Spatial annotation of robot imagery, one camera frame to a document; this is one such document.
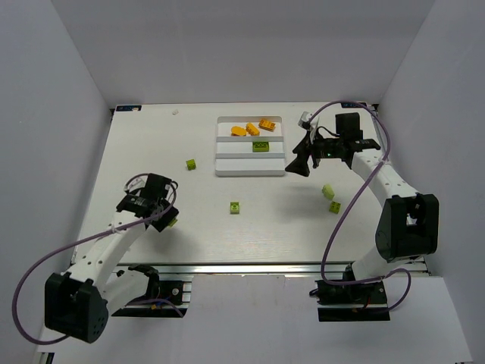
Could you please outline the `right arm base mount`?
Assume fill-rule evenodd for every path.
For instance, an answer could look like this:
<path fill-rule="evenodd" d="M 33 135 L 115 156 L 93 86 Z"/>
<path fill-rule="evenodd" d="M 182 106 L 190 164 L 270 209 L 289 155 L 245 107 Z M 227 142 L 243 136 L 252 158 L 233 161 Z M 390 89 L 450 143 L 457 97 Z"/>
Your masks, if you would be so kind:
<path fill-rule="evenodd" d="M 319 322 L 388 322 L 386 291 L 382 281 L 331 285 L 316 281 L 309 296 L 317 300 Z"/>

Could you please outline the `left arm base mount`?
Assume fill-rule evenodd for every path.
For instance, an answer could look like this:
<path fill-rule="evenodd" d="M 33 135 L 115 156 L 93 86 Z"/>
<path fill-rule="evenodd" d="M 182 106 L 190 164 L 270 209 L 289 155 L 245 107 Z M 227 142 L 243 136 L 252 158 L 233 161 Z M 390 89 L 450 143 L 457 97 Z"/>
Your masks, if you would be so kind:
<path fill-rule="evenodd" d="M 112 317 L 181 319 L 187 313 L 192 291 L 192 278 L 186 275 L 159 273 L 150 293 L 133 298 L 111 314 Z"/>

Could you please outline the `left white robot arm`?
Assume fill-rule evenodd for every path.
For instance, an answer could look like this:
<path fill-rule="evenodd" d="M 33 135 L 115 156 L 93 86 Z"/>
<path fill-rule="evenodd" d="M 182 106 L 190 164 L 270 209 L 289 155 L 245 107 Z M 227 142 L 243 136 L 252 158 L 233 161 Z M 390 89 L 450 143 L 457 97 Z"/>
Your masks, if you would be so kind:
<path fill-rule="evenodd" d="M 162 232 L 179 215 L 176 181 L 147 174 L 124 188 L 107 230 L 87 253 L 45 283 L 45 326 L 86 343 L 99 339 L 108 318 L 130 303 L 154 303 L 161 293 L 158 270 L 135 264 L 116 271 L 130 247 L 149 229 Z"/>

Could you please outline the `pale green lego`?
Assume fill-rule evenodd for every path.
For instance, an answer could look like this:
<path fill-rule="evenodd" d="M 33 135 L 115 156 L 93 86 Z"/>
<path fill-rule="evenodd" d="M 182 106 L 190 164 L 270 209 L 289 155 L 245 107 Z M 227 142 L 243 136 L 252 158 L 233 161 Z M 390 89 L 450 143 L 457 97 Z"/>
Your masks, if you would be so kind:
<path fill-rule="evenodd" d="M 335 197 L 335 193 L 330 184 L 323 185 L 321 192 L 323 193 L 324 197 L 330 201 L 332 201 Z"/>

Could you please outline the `orange square lego brick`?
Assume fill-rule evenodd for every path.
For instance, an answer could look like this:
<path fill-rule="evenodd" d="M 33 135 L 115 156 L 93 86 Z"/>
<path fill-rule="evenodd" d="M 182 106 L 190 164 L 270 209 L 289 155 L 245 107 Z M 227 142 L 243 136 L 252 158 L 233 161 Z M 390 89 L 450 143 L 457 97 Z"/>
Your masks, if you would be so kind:
<path fill-rule="evenodd" d="M 231 128 L 231 136 L 232 137 L 245 137 L 247 135 L 247 131 L 243 127 L 233 126 Z"/>

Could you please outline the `small green lego cube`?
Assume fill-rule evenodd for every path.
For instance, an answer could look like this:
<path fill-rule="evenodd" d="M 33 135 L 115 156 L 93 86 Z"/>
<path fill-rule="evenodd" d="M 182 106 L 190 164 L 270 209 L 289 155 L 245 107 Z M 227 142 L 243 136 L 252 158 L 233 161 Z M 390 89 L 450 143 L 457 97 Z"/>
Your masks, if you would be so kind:
<path fill-rule="evenodd" d="M 190 159 L 186 161 L 186 168 L 188 171 L 193 171 L 196 169 L 196 160 Z"/>

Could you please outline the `green long lego brick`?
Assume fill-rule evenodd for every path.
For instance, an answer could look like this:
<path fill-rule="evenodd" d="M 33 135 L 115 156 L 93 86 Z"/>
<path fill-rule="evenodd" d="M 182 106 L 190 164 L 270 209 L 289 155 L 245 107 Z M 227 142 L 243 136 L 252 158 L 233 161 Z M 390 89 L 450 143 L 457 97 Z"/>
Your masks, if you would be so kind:
<path fill-rule="evenodd" d="M 253 142 L 252 143 L 252 151 L 253 152 L 269 152 L 270 144 L 269 142 Z"/>

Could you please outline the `dark green lego brick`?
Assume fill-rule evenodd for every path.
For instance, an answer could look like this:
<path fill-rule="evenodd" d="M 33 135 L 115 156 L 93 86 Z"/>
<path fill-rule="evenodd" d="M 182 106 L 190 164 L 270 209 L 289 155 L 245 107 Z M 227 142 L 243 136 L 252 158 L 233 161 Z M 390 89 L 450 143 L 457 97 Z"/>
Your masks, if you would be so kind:
<path fill-rule="evenodd" d="M 174 225 L 177 223 L 177 221 L 178 221 L 178 220 L 177 220 L 177 218 L 173 218 L 173 219 L 172 219 L 172 220 L 171 220 L 171 221 L 168 223 L 168 225 L 167 225 L 167 226 L 171 228 L 171 227 L 173 227 L 173 226 L 174 226 Z"/>

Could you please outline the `orange yellow long lego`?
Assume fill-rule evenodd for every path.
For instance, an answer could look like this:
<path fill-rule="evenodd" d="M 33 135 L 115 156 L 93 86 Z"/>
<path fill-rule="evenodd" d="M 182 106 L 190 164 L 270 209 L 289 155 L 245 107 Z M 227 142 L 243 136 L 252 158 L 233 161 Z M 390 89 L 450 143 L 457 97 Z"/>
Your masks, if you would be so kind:
<path fill-rule="evenodd" d="M 246 131 L 249 135 L 254 137 L 260 135 L 260 130 L 253 123 L 246 124 Z"/>

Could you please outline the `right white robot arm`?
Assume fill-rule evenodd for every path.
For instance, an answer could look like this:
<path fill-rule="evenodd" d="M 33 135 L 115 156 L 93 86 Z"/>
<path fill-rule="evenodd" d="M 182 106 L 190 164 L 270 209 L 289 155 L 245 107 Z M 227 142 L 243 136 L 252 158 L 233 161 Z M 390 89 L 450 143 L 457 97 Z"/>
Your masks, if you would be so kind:
<path fill-rule="evenodd" d="M 364 138 L 359 113 L 338 114 L 335 120 L 335 134 L 325 138 L 319 132 L 318 118 L 303 112 L 298 125 L 305 135 L 293 149 L 296 157 L 285 170 L 307 177 L 321 160 L 337 158 L 374 194 L 382 208 L 374 246 L 349 265 L 345 278 L 367 284 L 389 276 L 406 262 L 436 252 L 440 205 L 433 194 L 419 193 L 402 179 L 377 141 Z"/>

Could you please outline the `green square lego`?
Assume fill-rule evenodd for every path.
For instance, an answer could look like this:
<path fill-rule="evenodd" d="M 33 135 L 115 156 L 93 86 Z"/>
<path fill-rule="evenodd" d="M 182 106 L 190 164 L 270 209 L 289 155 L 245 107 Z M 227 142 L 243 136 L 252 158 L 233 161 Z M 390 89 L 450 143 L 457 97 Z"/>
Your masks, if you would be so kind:
<path fill-rule="evenodd" d="M 334 214 L 339 214 L 341 209 L 341 204 L 336 201 L 332 201 L 329 206 L 329 211 Z"/>

